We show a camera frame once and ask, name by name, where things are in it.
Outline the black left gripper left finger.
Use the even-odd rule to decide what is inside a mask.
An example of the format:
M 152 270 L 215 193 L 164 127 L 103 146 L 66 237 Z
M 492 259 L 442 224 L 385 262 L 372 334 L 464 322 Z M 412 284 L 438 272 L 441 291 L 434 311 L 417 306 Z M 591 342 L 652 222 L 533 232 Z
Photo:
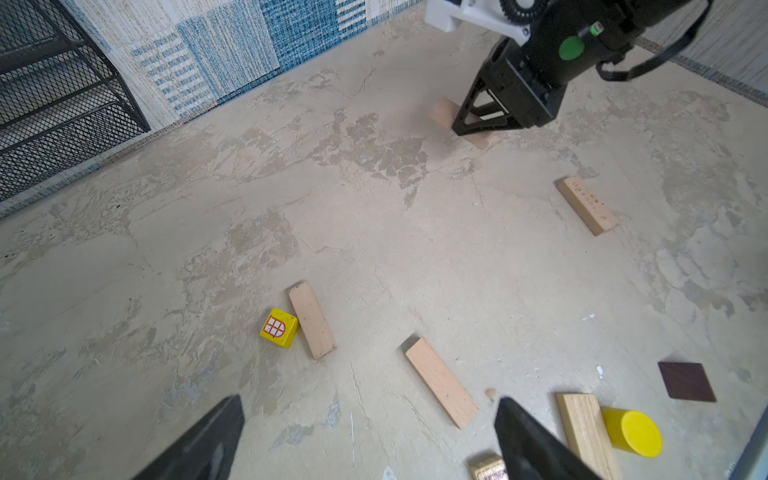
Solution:
M 244 424 L 240 395 L 227 396 L 134 479 L 227 480 Z

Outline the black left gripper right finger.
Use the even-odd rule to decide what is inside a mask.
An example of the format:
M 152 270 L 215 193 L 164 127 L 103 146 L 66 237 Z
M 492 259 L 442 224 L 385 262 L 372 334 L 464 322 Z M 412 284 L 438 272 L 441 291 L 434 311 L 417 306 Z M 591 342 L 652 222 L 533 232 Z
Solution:
M 494 430 L 510 479 L 599 479 L 595 472 L 510 397 L 499 400 Z

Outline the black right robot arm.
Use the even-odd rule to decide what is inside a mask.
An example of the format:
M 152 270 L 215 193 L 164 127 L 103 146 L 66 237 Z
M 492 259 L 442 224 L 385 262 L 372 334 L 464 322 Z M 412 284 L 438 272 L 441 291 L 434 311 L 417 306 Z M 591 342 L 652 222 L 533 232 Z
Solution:
M 707 19 L 699 17 L 673 44 L 628 70 L 605 70 L 625 59 L 650 27 L 683 7 L 681 1 L 503 1 L 508 21 L 528 32 L 517 44 L 502 38 L 479 69 L 452 130 L 459 136 L 542 127 L 560 110 L 568 83 L 590 68 L 606 82 L 629 82 L 687 48 Z

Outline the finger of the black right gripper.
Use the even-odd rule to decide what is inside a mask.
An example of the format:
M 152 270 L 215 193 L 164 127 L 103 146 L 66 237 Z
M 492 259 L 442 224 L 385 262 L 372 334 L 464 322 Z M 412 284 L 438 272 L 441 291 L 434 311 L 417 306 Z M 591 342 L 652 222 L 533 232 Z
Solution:
M 476 77 L 459 106 L 455 123 L 477 123 L 504 117 L 504 109 L 480 77 Z
M 467 122 L 468 117 L 457 116 L 452 124 L 452 130 L 458 136 L 483 134 L 486 132 L 520 130 L 521 124 L 514 118 L 495 117 L 488 120 Z

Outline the engraved wood block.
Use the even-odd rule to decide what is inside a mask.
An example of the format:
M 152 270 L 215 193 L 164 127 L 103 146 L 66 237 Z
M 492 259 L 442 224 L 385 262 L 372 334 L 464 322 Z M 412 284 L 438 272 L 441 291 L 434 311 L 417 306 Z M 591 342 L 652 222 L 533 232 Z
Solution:
M 613 212 L 582 178 L 563 178 L 556 181 L 555 186 L 594 236 L 600 236 L 619 225 Z

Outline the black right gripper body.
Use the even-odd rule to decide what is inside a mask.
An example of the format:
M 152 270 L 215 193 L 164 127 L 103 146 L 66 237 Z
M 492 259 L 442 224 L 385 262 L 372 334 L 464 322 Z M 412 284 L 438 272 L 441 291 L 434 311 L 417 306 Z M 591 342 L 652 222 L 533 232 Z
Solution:
M 480 76 L 521 129 L 542 127 L 559 112 L 568 83 L 595 66 L 606 47 L 581 19 L 547 17 L 522 46 L 503 38 L 483 62 Z

